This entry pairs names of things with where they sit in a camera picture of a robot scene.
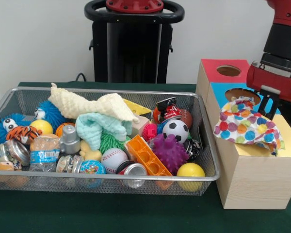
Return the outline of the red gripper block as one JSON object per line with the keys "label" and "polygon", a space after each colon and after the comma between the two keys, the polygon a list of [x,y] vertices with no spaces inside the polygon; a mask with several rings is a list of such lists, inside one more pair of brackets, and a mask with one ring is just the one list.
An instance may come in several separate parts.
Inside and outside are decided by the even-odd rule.
{"label": "red gripper block", "polygon": [[[263,96],[258,112],[268,119],[274,118],[280,99],[291,102],[291,71],[254,61],[249,67],[246,84],[247,87],[259,91],[259,94]],[[266,114],[265,107],[269,99],[273,103],[270,111]]]}

